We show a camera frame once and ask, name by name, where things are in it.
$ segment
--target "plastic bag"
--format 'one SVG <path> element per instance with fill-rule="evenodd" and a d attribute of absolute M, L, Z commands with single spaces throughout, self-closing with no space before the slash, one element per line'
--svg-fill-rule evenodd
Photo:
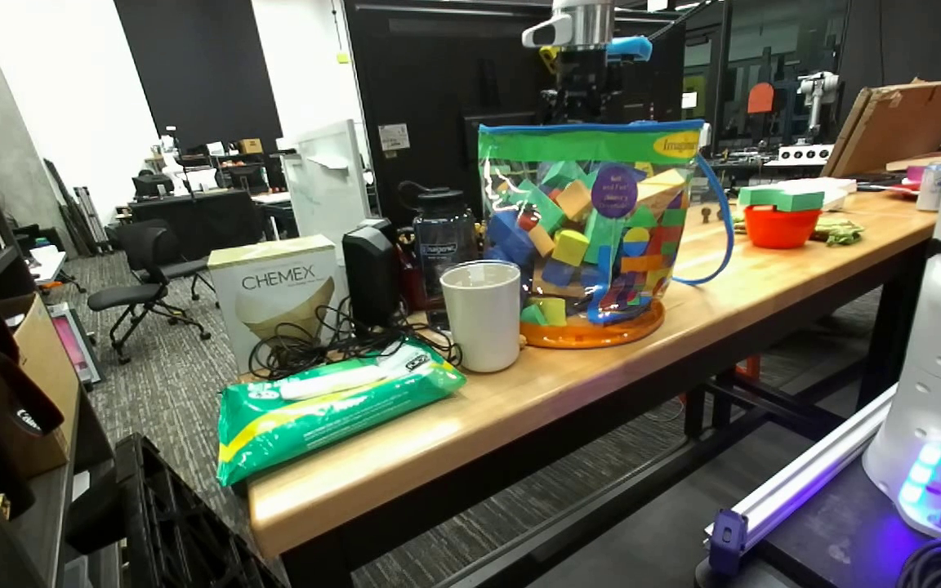
<path fill-rule="evenodd" d="M 421 342 L 368 359 L 325 362 L 276 382 L 224 387 L 217 396 L 214 482 L 234 488 L 261 470 L 446 399 L 464 376 Z"/>
<path fill-rule="evenodd" d="M 699 129 L 478 131 L 485 255 L 523 268 L 523 336 L 531 345 L 612 345 L 658 328 Z"/>

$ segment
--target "cardboard box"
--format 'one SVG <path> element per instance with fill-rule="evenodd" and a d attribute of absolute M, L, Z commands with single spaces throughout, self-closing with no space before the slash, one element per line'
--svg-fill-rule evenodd
<path fill-rule="evenodd" d="M 343 291 L 335 250 L 323 235 L 214 250 L 209 274 L 238 376 L 250 352 L 263 359 L 274 350 L 270 339 L 316 345 Z"/>
<path fill-rule="evenodd" d="M 0 313 L 19 313 L 19 328 L 13 330 L 19 350 L 19 370 L 42 388 L 42 396 L 62 413 L 62 424 L 47 434 L 37 434 L 22 428 L 13 413 L 17 399 L 9 396 L 0 376 L 0 442 L 9 452 L 17 470 L 22 477 L 40 477 L 67 462 L 76 443 L 76 419 L 79 419 L 79 376 L 62 350 L 53 320 L 46 313 L 42 299 L 19 299 L 0 303 Z"/>

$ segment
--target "white wall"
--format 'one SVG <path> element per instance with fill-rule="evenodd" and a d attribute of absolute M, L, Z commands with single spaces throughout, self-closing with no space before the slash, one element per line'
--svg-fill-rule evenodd
<path fill-rule="evenodd" d="M 113 0 L 0 0 L 0 70 L 37 151 L 107 221 L 155 139 Z"/>
<path fill-rule="evenodd" d="M 350 60 L 343 0 L 250 0 L 276 122 L 287 139 L 357 122 L 366 155 L 362 104 Z"/>

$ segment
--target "workbench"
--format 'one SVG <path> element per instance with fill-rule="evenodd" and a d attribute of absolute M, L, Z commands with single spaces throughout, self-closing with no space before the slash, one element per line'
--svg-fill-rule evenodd
<path fill-rule="evenodd" d="M 869 350 L 860 403 L 872 399 L 899 379 L 933 215 L 883 192 L 850 196 L 847 215 L 862 228 L 862 241 L 852 250 L 809 241 L 806 250 L 778 253 L 738 238 L 730 265 L 715 281 L 665 291 L 663 328 L 639 342 L 523 350 L 514 370 L 470 376 L 446 403 L 254 477 L 246 498 L 259 550 L 283 555 L 291 580 L 335 582 L 438 522 L 417 500 L 446 498 L 443 502 L 460 509 L 481 495 L 519 482 L 682 396 L 688 443 L 663 462 L 639 465 L 607 495 L 583 498 L 576 513 L 554 513 L 534 538 L 492 551 L 460 580 L 484 582 L 510 572 L 542 545 L 566 543 L 569 533 L 589 533 L 604 516 L 639 508 L 639 500 L 721 452 L 730 442 L 727 434 L 743 434 L 747 428 L 726 428 L 726 438 L 715 438 L 703 428 L 703 379 L 883 289 L 880 342 Z M 715 221 L 699 225 L 692 215 L 676 274 L 705 274 L 718 265 L 718 255 L 721 228 Z M 715 424 L 726 424 L 727 413 L 730 406 L 718 403 Z"/>

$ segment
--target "green lid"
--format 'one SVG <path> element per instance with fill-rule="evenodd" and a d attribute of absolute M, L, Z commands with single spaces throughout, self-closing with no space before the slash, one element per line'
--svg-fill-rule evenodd
<path fill-rule="evenodd" d="M 823 190 L 813 186 L 741 186 L 741 205 L 773 205 L 780 212 L 823 208 Z"/>

